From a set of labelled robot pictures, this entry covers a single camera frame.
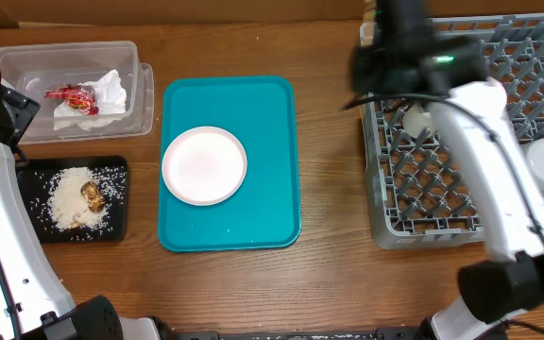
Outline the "white cup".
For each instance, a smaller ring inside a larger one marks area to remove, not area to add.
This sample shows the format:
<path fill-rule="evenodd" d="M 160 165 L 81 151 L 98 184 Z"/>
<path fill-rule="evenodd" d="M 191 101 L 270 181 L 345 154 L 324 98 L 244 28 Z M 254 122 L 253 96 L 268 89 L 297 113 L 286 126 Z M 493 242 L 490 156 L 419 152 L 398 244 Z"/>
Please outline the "white cup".
<path fill-rule="evenodd" d="M 413 138 L 417 138 L 424 129 L 428 130 L 428 136 L 436 132 L 431 114 L 418 104 L 405 111 L 402 124 L 403 129 Z"/>

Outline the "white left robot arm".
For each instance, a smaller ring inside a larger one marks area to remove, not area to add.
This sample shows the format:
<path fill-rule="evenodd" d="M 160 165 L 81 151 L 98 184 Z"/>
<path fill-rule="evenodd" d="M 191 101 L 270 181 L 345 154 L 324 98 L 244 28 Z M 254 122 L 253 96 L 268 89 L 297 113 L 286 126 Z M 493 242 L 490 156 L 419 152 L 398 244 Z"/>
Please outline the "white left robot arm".
<path fill-rule="evenodd" d="M 16 178 L 18 143 L 39 108 L 0 71 L 0 339 L 173 338 L 159 318 L 121 317 L 106 297 L 76 304 L 47 261 Z"/>

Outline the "large white plate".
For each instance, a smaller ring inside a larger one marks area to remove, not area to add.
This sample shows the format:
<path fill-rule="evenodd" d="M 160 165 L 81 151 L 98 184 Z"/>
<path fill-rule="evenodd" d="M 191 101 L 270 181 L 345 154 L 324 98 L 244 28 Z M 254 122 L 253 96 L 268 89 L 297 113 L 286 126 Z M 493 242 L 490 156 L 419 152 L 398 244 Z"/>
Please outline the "large white plate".
<path fill-rule="evenodd" d="M 241 142 L 220 127 L 194 127 L 167 146 L 161 176 L 169 192 L 194 206 L 211 206 L 230 198 L 247 175 Z"/>

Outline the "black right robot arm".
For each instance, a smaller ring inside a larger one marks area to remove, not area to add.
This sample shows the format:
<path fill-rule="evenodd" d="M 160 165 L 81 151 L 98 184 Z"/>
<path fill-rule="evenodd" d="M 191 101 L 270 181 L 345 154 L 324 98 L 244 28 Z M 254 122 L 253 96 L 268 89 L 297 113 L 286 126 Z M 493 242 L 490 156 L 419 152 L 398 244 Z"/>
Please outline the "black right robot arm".
<path fill-rule="evenodd" d="M 422 321 L 417 339 L 503 339 L 544 303 L 544 196 L 479 43 L 444 38 L 420 1 L 380 1 L 371 44 L 350 63 L 353 105 L 417 102 L 450 149 L 484 226 L 488 258 L 459 270 L 458 298 Z"/>

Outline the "small white plate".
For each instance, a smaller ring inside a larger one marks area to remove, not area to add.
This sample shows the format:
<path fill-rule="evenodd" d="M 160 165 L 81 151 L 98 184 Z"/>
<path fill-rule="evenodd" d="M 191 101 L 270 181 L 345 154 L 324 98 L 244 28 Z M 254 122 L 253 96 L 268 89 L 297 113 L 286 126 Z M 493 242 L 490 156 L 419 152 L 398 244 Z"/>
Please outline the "small white plate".
<path fill-rule="evenodd" d="M 487 102 L 493 111 L 502 114 L 507 105 L 507 94 L 503 85 L 495 78 L 488 77 L 485 83 L 487 89 Z"/>

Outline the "wooden chopstick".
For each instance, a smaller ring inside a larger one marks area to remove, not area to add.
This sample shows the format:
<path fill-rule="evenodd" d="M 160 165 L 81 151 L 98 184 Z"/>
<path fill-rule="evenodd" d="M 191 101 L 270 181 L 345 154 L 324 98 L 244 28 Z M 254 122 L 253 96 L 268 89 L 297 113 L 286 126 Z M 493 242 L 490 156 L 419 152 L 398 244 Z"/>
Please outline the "wooden chopstick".
<path fill-rule="evenodd" d="M 377 12 L 377 1 L 376 0 L 365 0 L 365 12 L 363 16 L 365 28 L 363 35 L 363 45 L 371 45 L 375 36 L 376 29 L 376 12 Z"/>

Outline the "brown food scrap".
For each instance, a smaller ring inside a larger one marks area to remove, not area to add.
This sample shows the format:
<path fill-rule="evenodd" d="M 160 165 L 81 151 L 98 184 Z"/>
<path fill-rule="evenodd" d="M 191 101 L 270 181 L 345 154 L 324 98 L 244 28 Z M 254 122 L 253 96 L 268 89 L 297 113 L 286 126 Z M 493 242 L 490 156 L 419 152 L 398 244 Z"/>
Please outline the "brown food scrap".
<path fill-rule="evenodd" d="M 80 191 L 87 201 L 88 208 L 91 212 L 100 213 L 104 209 L 106 199 L 94 182 L 88 181 L 84 183 Z"/>

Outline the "red snack wrapper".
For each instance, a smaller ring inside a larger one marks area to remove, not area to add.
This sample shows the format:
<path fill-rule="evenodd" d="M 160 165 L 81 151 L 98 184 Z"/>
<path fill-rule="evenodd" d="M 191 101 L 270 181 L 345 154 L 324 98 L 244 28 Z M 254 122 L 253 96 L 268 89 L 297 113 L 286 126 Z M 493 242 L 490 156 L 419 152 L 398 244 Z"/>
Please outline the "red snack wrapper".
<path fill-rule="evenodd" d="M 85 115 L 97 115 L 99 108 L 92 86 L 65 85 L 45 93 L 45 98 L 62 99 L 69 107 Z"/>

